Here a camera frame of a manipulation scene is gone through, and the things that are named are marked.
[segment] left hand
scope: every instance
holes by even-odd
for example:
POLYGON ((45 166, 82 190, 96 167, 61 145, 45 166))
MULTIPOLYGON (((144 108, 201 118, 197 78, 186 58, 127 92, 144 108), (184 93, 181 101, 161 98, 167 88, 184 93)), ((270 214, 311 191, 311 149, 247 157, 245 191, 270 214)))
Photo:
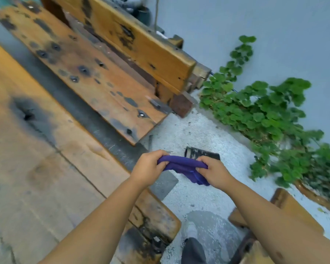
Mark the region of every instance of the left hand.
POLYGON ((164 150, 157 150, 142 154, 133 168, 130 179, 144 189, 152 185, 168 164, 168 161, 157 164, 158 159, 163 155, 169 155, 169 153, 164 150))

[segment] hand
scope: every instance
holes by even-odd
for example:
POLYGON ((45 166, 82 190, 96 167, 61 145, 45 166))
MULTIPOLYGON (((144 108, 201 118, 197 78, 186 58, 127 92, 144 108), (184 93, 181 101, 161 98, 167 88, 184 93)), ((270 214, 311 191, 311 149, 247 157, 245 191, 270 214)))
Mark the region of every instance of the hand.
POLYGON ((198 157, 197 160, 208 165, 208 169, 196 168, 196 170, 215 188, 226 192, 235 181, 235 178, 229 173, 220 160, 206 156, 198 157))
POLYGON ((163 155, 168 155, 167 151, 157 150, 142 154, 133 168, 130 179, 139 183, 144 189, 152 185, 168 164, 168 161, 157 164, 158 159, 163 155))

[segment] forearm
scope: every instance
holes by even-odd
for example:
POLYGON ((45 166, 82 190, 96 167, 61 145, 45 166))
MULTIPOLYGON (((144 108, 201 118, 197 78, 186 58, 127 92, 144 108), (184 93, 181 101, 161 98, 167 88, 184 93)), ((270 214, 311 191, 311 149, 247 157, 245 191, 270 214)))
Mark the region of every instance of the forearm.
POLYGON ((109 263, 142 191, 142 186, 131 178, 124 181, 71 231, 41 264, 109 263))
POLYGON ((235 179, 225 192, 276 264, 330 263, 330 240, 235 179))

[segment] wall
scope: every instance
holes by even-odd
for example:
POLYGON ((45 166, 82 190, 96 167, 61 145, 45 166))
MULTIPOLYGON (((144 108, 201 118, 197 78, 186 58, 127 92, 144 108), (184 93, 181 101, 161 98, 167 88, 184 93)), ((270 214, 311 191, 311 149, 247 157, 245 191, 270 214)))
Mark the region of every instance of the wall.
MULTIPOLYGON (((154 15, 155 0, 147 7, 154 15)), ((240 35, 255 35, 254 56, 235 88, 309 80, 301 122, 322 129, 330 143, 330 0, 160 0, 158 25, 183 37, 184 50, 214 71, 229 61, 240 35)))

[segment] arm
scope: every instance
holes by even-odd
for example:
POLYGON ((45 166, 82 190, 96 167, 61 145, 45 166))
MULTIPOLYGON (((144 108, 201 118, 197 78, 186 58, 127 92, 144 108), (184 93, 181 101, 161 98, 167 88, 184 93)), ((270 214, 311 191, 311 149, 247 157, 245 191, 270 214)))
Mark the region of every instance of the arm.
POLYGON ((198 160, 208 165, 208 169, 199 168, 198 172, 212 186, 229 195, 276 264, 330 264, 329 239, 237 181, 221 161, 209 157, 198 160))
POLYGON ((132 208, 168 162, 158 150, 141 155, 131 176, 72 230, 40 264, 105 264, 111 261, 132 208))

